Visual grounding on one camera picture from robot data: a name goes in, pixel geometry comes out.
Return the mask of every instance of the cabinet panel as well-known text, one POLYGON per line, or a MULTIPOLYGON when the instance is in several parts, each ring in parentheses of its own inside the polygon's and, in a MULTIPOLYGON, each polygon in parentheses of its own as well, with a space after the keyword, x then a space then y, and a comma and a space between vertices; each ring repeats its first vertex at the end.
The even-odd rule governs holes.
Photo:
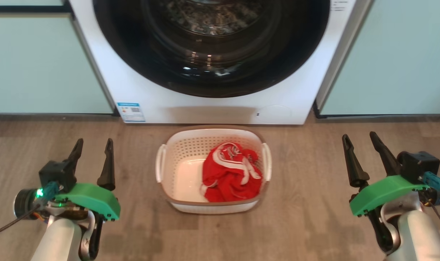
POLYGON ((0 0, 0 5, 62 5, 63 0, 0 0))
POLYGON ((440 0, 375 0, 321 114, 440 114, 440 0))
POLYGON ((69 15, 0 16, 0 113, 112 113, 69 15))

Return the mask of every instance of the white plastic basket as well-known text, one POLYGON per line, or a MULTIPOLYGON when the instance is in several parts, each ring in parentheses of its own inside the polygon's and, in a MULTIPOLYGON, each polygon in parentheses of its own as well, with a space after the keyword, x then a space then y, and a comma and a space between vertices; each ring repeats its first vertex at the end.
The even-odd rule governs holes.
POLYGON ((172 135, 157 152, 157 182, 167 200, 179 211, 226 214, 250 210, 264 195, 271 179, 271 154, 263 138, 253 130, 229 125, 186 127, 172 135), (258 154, 256 166, 263 174, 259 195, 249 200, 210 203, 200 193, 202 165, 212 149, 224 142, 237 142, 258 154))

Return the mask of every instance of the white handle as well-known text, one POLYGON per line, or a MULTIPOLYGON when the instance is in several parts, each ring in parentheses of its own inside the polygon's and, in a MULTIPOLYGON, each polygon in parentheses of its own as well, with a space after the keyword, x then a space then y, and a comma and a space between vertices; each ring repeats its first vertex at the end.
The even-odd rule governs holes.
POLYGON ((262 158, 263 158, 263 170, 266 181, 271 180, 271 152, 268 144, 262 143, 262 158))
POLYGON ((155 160, 155 178, 157 182, 162 182, 163 179, 163 165, 165 164, 166 145, 160 146, 157 152, 157 159, 155 160))

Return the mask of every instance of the black circular door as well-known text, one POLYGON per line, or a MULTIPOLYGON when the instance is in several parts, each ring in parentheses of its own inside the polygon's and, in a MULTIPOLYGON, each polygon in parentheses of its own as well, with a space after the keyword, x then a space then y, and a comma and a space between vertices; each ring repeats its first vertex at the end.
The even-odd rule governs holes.
POLYGON ((318 46, 330 0, 94 0, 135 71, 183 94, 227 98, 271 87, 318 46))

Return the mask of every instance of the robotic arm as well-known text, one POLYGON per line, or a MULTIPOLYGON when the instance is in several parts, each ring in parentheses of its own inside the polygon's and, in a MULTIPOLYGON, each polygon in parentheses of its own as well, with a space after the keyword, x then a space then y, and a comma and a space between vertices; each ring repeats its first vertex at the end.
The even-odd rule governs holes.
POLYGON ((94 260, 103 223, 120 218, 120 204, 111 192, 115 189, 112 139, 107 141, 106 160, 97 185, 76 183, 74 173, 82 148, 83 139, 79 139, 67 159, 49 161, 39 171, 42 188, 21 190, 14 201, 17 220, 0 229, 21 219, 47 223, 33 261, 94 260))
POLYGON ((370 137, 387 173, 372 185, 349 136, 342 137, 349 183, 359 188, 349 200, 352 213, 370 219, 387 261, 440 261, 440 234, 423 211, 440 205, 439 159, 427 152, 395 158, 375 132, 370 137))

